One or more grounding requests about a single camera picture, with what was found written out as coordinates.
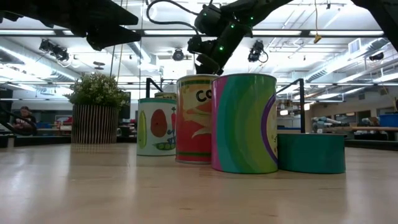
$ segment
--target spotlight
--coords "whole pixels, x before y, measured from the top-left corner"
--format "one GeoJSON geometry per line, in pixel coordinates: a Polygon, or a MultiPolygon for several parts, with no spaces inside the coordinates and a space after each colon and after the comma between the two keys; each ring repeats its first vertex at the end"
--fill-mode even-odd
{"type": "Polygon", "coordinates": [[[369,59],[373,62],[375,60],[381,60],[384,58],[384,53],[378,53],[377,55],[370,56],[369,59]]]}
{"type": "Polygon", "coordinates": [[[264,52],[264,44],[262,43],[261,40],[256,40],[252,49],[250,49],[248,57],[249,62],[257,62],[260,59],[260,56],[263,52],[264,52]]]}
{"type": "Polygon", "coordinates": [[[182,49],[175,49],[173,54],[173,60],[176,62],[182,61],[184,59],[184,53],[182,53],[182,49]]]}
{"type": "Polygon", "coordinates": [[[39,50],[46,54],[50,53],[50,55],[54,56],[58,61],[66,62],[69,60],[68,49],[55,45],[49,40],[42,40],[39,50]]]}

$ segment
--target tin can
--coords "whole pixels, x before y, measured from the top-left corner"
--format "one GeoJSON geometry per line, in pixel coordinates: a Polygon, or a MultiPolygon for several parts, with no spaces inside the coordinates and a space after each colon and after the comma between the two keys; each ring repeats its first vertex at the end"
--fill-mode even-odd
{"type": "Polygon", "coordinates": [[[176,93],[155,93],[155,98],[177,100],[176,93]]]}
{"type": "Polygon", "coordinates": [[[277,166],[276,78],[235,74],[213,84],[212,161],[214,169],[266,174],[277,166]]]}
{"type": "Polygon", "coordinates": [[[216,78],[188,75],[177,80],[177,162],[211,162],[211,81],[216,78]]]}
{"type": "Polygon", "coordinates": [[[175,155],[177,102],[161,98],[138,102],[137,155],[175,155]]]}

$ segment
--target blue bin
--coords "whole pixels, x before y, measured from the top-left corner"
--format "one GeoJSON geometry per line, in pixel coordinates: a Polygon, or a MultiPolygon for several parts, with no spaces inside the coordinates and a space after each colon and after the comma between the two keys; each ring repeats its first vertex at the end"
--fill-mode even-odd
{"type": "Polygon", "coordinates": [[[398,114],[380,115],[380,126],[398,128],[398,114]]]}

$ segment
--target green and purple can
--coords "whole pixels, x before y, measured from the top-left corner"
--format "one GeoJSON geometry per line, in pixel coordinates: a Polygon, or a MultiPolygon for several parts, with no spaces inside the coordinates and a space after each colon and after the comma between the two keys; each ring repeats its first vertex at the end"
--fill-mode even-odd
{"type": "Polygon", "coordinates": [[[212,84],[211,165],[223,172],[278,170],[276,78],[243,73],[212,84]]]}

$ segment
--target vertical pole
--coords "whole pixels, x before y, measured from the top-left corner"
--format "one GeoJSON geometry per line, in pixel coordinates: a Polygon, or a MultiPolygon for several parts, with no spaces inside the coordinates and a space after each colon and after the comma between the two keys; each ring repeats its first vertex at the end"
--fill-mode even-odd
{"type": "Polygon", "coordinates": [[[150,78],[147,78],[147,86],[146,86],[146,98],[150,97],[150,78]]]}
{"type": "Polygon", "coordinates": [[[301,133],[305,133],[305,96],[304,96],[304,79],[300,78],[298,80],[300,82],[300,124],[301,124],[301,133]]]}

